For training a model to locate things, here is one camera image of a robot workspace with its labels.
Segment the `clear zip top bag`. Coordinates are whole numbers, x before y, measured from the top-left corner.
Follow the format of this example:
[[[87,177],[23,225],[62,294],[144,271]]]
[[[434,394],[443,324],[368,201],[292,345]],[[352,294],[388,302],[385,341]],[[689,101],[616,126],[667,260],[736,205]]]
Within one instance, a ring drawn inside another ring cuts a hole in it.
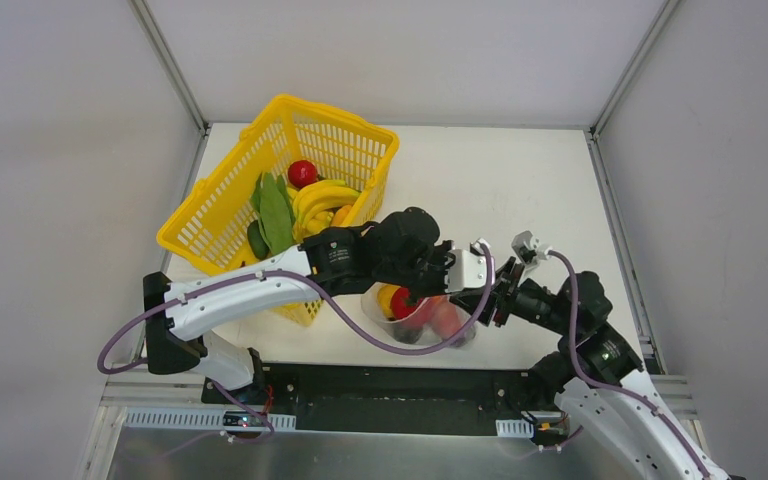
[[[451,349],[464,349],[466,348],[476,337],[476,327],[471,325],[468,329],[465,329],[459,336],[457,333],[467,324],[470,314],[464,311],[461,307],[452,303],[447,295],[424,297],[424,301],[421,303],[419,309],[410,317],[401,320],[387,320],[382,314],[379,306],[376,302],[376,294],[383,283],[376,283],[373,287],[361,296],[360,304],[363,315],[366,317],[366,322],[371,325],[371,335],[375,335],[376,338],[388,346],[390,350],[419,350],[423,348],[429,348],[439,345],[444,342],[451,342],[447,345]],[[451,304],[455,305],[460,314],[462,326],[459,331],[451,338],[442,340],[431,329],[429,324],[431,309],[436,301],[446,299]],[[392,329],[395,323],[404,322],[412,325],[424,325],[425,332],[422,338],[417,344],[407,345],[397,342],[393,338]]]

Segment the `pink peach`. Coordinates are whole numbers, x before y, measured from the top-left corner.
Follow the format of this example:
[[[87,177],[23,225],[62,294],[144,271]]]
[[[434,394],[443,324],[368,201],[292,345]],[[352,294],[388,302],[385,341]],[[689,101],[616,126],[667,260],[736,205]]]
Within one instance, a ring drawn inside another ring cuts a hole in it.
[[[448,300],[436,301],[431,309],[429,324],[442,340],[453,337],[461,328],[462,321],[458,308]]]

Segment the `dark purple eggplant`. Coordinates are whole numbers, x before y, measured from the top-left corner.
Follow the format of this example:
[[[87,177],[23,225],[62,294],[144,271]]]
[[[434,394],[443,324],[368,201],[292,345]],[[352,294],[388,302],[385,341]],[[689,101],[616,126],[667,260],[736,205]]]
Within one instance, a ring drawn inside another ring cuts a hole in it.
[[[404,322],[393,325],[393,338],[400,343],[414,345],[419,342],[425,332],[424,325],[412,325]]]

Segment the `green bell pepper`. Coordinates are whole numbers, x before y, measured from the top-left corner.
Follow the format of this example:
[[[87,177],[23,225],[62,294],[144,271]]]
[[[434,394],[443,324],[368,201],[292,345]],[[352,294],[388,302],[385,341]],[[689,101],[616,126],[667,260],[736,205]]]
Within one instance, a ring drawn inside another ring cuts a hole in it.
[[[260,229],[260,222],[254,220],[246,229],[246,238],[252,254],[258,260],[264,260],[269,257],[270,247],[267,245]]]

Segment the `yellow plastic basket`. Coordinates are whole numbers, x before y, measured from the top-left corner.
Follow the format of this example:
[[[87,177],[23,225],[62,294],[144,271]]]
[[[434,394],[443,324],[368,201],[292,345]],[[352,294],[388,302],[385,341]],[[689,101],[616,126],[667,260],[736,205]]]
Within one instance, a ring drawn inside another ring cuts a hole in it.
[[[359,191],[343,223],[361,225],[378,213],[398,148],[391,130],[338,107],[280,94],[239,133],[218,166],[195,183],[156,240],[207,275],[253,264],[246,229],[256,218],[250,203],[256,180],[266,172],[283,174],[299,160]]]

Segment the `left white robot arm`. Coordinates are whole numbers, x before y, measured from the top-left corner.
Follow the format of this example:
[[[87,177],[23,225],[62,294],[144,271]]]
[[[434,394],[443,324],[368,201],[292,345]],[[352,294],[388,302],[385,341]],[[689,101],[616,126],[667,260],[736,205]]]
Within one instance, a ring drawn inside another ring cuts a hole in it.
[[[192,370],[208,358],[215,327],[274,307],[358,295],[376,283],[416,298],[460,288],[461,256],[439,236],[434,218],[410,207],[380,222],[328,227],[264,261],[199,281],[150,274],[143,280],[148,370]]]

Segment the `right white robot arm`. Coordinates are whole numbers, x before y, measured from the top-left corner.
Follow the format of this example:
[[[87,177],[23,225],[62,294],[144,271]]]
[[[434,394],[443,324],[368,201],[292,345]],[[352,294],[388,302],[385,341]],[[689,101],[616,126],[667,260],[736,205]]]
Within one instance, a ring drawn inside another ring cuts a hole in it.
[[[638,479],[727,479],[680,425],[631,344],[608,322],[599,276],[581,271],[552,292],[510,258],[496,272],[491,320],[514,316],[560,336],[526,376],[528,404],[558,407]]]

